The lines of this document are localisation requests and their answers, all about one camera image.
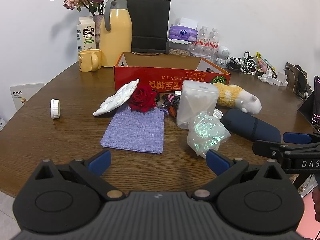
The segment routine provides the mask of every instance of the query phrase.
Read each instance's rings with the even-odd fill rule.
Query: red rose
[[[130,106],[131,111],[140,111],[145,113],[156,107],[156,95],[157,93],[152,91],[150,85],[138,85],[127,103]]]

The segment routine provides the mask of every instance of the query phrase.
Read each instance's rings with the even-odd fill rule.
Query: stuffed animal
[[[217,104],[219,106],[228,106],[238,108],[244,113],[258,114],[261,110],[260,100],[236,85],[224,85],[222,83],[214,83],[219,89],[219,97]]]

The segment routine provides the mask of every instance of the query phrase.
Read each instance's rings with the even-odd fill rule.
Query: black paper bag
[[[128,0],[132,52],[165,53],[170,0]]]

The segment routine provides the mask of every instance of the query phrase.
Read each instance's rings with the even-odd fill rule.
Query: ribbed black surface
[[[294,232],[255,236],[225,224],[207,202],[185,192],[132,192],[109,202],[98,217],[74,232],[41,236],[26,231],[14,240],[302,240]]]

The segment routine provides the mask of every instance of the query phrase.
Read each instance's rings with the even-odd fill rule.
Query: pink surface
[[[315,204],[312,200],[312,192],[306,195],[303,198],[304,201],[304,214],[300,221],[300,224],[297,229],[297,233],[305,238],[315,239],[319,230],[320,230],[320,223],[315,220]]]

